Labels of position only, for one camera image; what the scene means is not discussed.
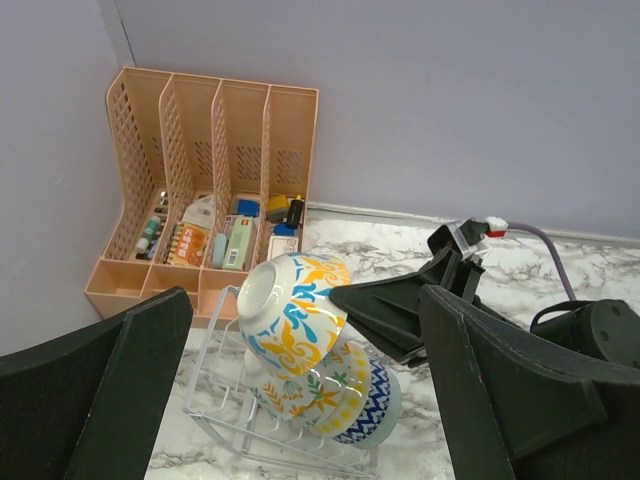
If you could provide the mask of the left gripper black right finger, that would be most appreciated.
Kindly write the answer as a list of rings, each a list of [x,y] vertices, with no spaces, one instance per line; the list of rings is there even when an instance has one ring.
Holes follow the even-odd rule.
[[[420,323],[458,479],[636,479],[639,372],[557,346],[439,286]]]

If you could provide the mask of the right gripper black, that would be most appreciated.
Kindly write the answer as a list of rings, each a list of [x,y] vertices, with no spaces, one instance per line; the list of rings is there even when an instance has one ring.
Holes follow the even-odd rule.
[[[347,322],[376,349],[401,365],[427,362],[419,320],[419,292],[438,285],[473,303],[485,269],[477,255],[463,259],[451,247],[438,251],[419,272],[335,287],[329,298]]]

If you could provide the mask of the yellow teal patterned bowl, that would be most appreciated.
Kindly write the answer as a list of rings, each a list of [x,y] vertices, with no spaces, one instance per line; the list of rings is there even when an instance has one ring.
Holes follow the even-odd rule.
[[[346,432],[357,420],[368,398],[371,386],[371,367],[367,354],[362,348],[345,343],[349,349],[351,369],[347,375],[344,393],[333,412],[316,423],[311,432],[320,437],[336,437]]]

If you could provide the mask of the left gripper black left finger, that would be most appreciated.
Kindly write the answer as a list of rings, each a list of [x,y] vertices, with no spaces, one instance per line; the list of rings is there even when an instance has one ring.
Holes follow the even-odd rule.
[[[172,287],[2,357],[2,478],[143,478],[192,316]]]

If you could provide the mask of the red and blue patterned bowl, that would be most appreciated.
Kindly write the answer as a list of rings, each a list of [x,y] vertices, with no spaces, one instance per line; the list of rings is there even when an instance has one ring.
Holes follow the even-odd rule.
[[[389,411],[391,382],[389,373],[377,359],[370,360],[371,385],[363,410],[343,433],[333,437],[339,443],[355,444],[370,440]]]

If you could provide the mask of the white orange leaf bowl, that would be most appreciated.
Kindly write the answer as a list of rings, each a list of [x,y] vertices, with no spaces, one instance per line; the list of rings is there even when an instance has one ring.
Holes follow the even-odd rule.
[[[297,426],[311,429],[319,421],[325,420],[340,401],[351,369],[346,342],[338,340],[306,377],[306,386],[313,394],[313,399],[306,407],[299,409],[298,415],[293,418]]]

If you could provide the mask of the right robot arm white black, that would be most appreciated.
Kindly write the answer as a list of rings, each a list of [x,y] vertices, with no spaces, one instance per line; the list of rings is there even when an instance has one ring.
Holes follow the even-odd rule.
[[[444,288],[502,321],[476,294],[482,261],[463,259],[451,247],[418,271],[380,281],[334,288],[330,300],[371,344],[409,368],[427,362],[419,320],[425,285]],[[639,366],[639,315],[622,300],[568,300],[538,312],[529,332],[565,349],[631,368]]]

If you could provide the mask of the blue yellow floral bowl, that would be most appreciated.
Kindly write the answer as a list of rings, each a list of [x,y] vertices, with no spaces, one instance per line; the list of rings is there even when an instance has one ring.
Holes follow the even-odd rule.
[[[301,376],[329,353],[347,317],[330,293],[350,283],[346,265],[331,255],[292,252],[249,272],[236,297],[239,329],[269,374]]]

